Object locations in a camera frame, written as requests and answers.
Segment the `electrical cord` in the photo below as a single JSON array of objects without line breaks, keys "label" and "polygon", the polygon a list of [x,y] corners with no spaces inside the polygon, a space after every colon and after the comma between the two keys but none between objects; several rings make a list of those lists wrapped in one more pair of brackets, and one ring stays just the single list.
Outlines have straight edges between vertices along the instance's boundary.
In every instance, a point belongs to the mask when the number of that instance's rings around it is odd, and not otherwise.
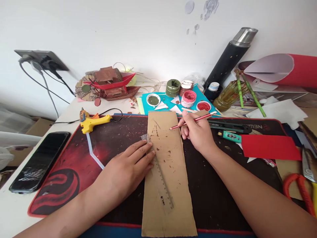
[{"label": "electrical cord", "polygon": [[[32,79],[34,82],[36,82],[37,84],[39,84],[41,87],[45,88],[46,90],[49,90],[48,88],[44,87],[42,84],[40,84],[38,81],[36,81],[34,78],[32,78],[23,68],[22,66],[22,62],[19,62],[21,69],[23,70],[23,72],[29,76],[30,79]],[[49,90],[52,94],[54,94],[55,96],[57,96],[58,98],[62,99],[60,96],[58,96],[56,93],[52,92],[51,90]]]},{"label": "electrical cord", "polygon": [[61,82],[61,81],[58,81],[57,79],[55,79],[55,78],[53,78],[52,76],[50,76],[52,79],[54,79],[55,81],[57,81],[57,82],[59,82],[59,83],[61,83],[61,84],[64,84],[63,82]]},{"label": "electrical cord", "polygon": [[48,66],[49,66],[49,71],[54,74],[58,79],[60,79],[63,84],[68,88],[68,90],[70,91],[70,93],[72,95],[74,95],[74,97],[76,96],[74,94],[74,92],[70,89],[70,87],[68,86],[68,84],[63,80],[63,78],[56,72],[56,63],[54,61],[49,61],[48,62]]},{"label": "electrical cord", "polygon": [[[110,121],[112,121],[112,122],[121,121],[121,119],[123,118],[123,113],[122,113],[122,111],[121,111],[119,108],[111,108],[111,109],[108,109],[108,110],[104,111],[103,113],[99,114],[99,116],[102,116],[102,115],[105,114],[106,112],[111,111],[111,110],[114,110],[114,109],[115,109],[115,110],[119,110],[119,111],[121,112],[121,118],[120,118],[119,120],[117,120],[117,121],[114,120],[114,119],[111,119]],[[50,126],[53,125],[53,124],[59,124],[59,123],[72,124],[72,123],[77,122],[77,121],[79,121],[79,119],[78,119],[78,120],[75,120],[75,121],[71,121],[71,122],[53,122],[52,124],[50,124]]]},{"label": "electrical cord", "polygon": [[42,66],[41,66],[37,61],[35,61],[35,60],[32,60],[30,63],[31,63],[32,69],[34,69],[36,72],[38,72],[38,73],[43,77],[44,82],[45,82],[45,85],[46,85],[46,88],[47,88],[47,93],[49,94],[49,97],[50,97],[50,99],[51,99],[51,101],[52,101],[52,103],[53,103],[53,106],[54,106],[54,109],[55,109],[55,112],[56,112],[56,115],[57,115],[57,118],[56,118],[56,119],[58,119],[58,118],[59,118],[58,111],[57,111],[57,109],[56,109],[54,100],[53,100],[53,98],[52,98],[52,96],[51,96],[51,94],[50,94],[50,90],[49,90],[49,86],[47,85],[46,78],[45,78],[44,75],[43,75],[43,72],[42,72],[43,68],[42,68]]},{"label": "electrical cord", "polygon": [[47,85],[46,79],[45,79],[43,73],[41,73],[41,75],[42,75],[42,77],[43,77],[43,79],[44,79],[44,82],[45,82],[45,85],[46,85],[46,87],[47,87],[47,93],[49,94],[49,97],[50,97],[50,99],[51,99],[51,101],[52,101],[52,103],[53,103],[53,106],[54,106],[54,109],[55,109],[55,112],[56,112],[56,115],[57,115],[57,118],[56,118],[56,119],[58,119],[58,118],[59,118],[58,111],[57,111],[57,109],[56,109],[54,100],[52,99],[52,96],[51,96],[51,94],[50,94],[50,90],[49,90],[49,87],[48,87],[48,85]]}]

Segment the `orange scissors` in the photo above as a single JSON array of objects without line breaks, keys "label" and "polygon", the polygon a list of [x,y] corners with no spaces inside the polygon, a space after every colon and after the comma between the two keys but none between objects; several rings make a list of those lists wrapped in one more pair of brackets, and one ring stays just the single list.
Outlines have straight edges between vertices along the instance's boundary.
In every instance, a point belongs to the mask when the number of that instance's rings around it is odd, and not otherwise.
[{"label": "orange scissors", "polygon": [[298,188],[299,188],[299,192],[306,204],[306,208],[307,211],[309,212],[309,214],[311,214],[313,217],[316,217],[316,213],[315,213],[315,208],[314,208],[314,203],[310,197],[309,192],[307,191],[306,187],[305,187],[305,179],[311,181],[314,185],[315,180],[314,180],[314,175],[310,169],[310,165],[309,165],[309,161],[308,161],[308,157],[306,155],[306,150],[305,148],[303,148],[302,150],[302,165],[303,165],[303,175],[300,174],[291,174],[289,175],[283,183],[283,192],[284,195],[286,197],[288,197],[288,199],[292,200],[290,197],[290,193],[289,193],[289,188],[292,182],[296,181]]}]

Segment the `black thermos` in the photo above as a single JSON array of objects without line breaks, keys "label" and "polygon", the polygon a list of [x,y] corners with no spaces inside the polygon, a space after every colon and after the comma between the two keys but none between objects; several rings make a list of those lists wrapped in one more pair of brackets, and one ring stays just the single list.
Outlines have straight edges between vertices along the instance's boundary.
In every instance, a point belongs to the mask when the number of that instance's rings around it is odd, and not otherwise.
[{"label": "black thermos", "polygon": [[257,32],[257,29],[249,27],[243,27],[240,29],[233,40],[229,42],[214,69],[211,71],[204,84],[204,89],[208,88],[212,82],[217,82],[219,84],[223,83],[233,68],[240,61],[242,56],[249,49]]}]

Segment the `red card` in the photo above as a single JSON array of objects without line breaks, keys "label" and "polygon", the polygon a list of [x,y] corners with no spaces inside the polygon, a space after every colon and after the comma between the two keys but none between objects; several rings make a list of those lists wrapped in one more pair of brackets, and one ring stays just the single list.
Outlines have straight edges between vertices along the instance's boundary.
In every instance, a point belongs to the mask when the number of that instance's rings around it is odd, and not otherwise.
[{"label": "red card", "polygon": [[262,159],[300,160],[301,155],[292,137],[241,135],[245,157]]}]

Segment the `green paint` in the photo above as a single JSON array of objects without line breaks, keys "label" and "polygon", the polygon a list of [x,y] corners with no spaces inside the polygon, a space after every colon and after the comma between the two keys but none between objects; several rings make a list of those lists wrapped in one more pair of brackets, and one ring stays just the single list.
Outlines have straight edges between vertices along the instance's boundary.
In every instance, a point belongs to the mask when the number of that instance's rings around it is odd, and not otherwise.
[{"label": "green paint", "polygon": [[148,99],[149,104],[151,105],[157,105],[159,103],[159,99],[155,96],[150,96]]},{"label": "green paint", "polygon": [[174,98],[178,95],[181,83],[176,79],[170,79],[166,84],[166,95]]}]

